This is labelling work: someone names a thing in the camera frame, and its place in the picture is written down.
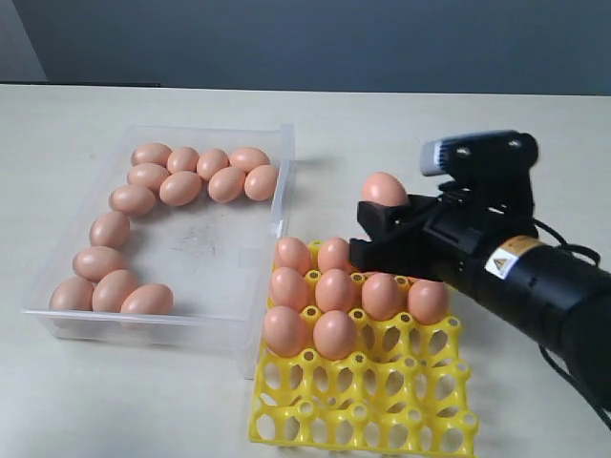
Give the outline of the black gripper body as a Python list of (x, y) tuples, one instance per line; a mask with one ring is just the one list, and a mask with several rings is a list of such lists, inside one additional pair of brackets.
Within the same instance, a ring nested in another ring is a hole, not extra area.
[(459, 291), (472, 291), (485, 257), (518, 235), (535, 237), (529, 183), (443, 183), (424, 225), (433, 276)]

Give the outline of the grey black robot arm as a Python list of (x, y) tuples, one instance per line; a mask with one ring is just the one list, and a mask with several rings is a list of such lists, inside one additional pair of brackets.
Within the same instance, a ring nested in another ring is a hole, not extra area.
[(532, 201), (445, 183), (394, 207), (361, 201), (368, 240), (350, 261), (377, 271), (443, 281), (564, 360), (570, 381), (610, 407), (610, 275), (577, 257), (577, 245), (539, 240)]

